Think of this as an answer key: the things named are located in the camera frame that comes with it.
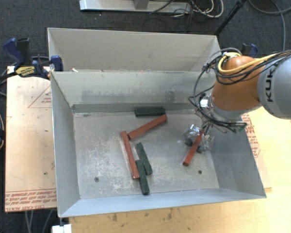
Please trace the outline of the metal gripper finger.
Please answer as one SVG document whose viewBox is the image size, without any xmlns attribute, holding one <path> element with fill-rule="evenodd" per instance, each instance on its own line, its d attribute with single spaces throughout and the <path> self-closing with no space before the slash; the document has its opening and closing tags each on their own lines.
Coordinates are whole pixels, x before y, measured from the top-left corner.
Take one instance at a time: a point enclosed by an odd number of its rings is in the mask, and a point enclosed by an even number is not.
<svg viewBox="0 0 291 233">
<path fill-rule="evenodd" d="M 200 135 L 200 129 L 194 124 L 192 124 L 189 128 L 187 128 L 183 132 L 184 143 L 187 146 L 191 146 L 194 143 L 196 137 L 199 135 Z"/>
<path fill-rule="evenodd" d="M 200 143 L 197 148 L 197 152 L 204 153 L 211 150 L 213 145 L 213 137 L 210 134 L 201 134 Z"/>
</svg>

